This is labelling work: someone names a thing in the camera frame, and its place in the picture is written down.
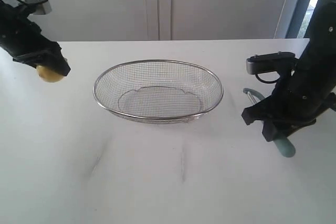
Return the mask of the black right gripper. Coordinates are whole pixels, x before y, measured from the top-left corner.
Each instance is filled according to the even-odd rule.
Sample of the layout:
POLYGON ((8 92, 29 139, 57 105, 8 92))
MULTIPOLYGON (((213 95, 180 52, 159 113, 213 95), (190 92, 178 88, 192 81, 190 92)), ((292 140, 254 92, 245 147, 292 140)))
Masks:
POLYGON ((285 140, 301 128, 316 123, 328 109, 335 109, 335 61, 294 60, 281 70, 271 96, 244 108, 246 125, 263 121, 262 135, 267 142, 285 140))

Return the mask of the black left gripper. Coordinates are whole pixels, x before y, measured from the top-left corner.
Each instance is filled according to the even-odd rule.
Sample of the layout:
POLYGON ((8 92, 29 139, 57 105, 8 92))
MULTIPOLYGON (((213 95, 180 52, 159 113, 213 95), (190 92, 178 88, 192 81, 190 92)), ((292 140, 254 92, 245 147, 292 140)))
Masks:
POLYGON ((60 45, 41 34, 41 28, 28 19, 23 2, 16 7, 1 1, 1 48, 14 62, 43 66, 62 76, 71 71, 60 45))

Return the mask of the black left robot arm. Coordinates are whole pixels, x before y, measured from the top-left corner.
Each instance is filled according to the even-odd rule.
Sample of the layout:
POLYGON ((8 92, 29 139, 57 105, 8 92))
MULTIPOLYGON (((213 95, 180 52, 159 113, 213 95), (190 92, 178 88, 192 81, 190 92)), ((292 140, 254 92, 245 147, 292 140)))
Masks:
POLYGON ((13 59, 33 68, 47 67, 65 77, 70 72, 60 45, 41 34, 41 28, 29 15, 47 15, 49 0, 15 0, 17 6, 1 1, 1 48, 13 59))

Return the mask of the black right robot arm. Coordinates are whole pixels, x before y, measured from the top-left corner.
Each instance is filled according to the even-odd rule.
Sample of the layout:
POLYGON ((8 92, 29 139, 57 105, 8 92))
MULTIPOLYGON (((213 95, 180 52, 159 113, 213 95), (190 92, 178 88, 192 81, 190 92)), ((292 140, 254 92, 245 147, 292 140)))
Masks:
POLYGON ((319 115, 335 110, 335 2, 316 8, 308 27, 309 42, 301 56, 292 52, 255 55, 247 72, 259 78, 276 72, 270 96, 242 112, 246 125, 262 121, 262 134, 272 142, 315 124, 319 115))

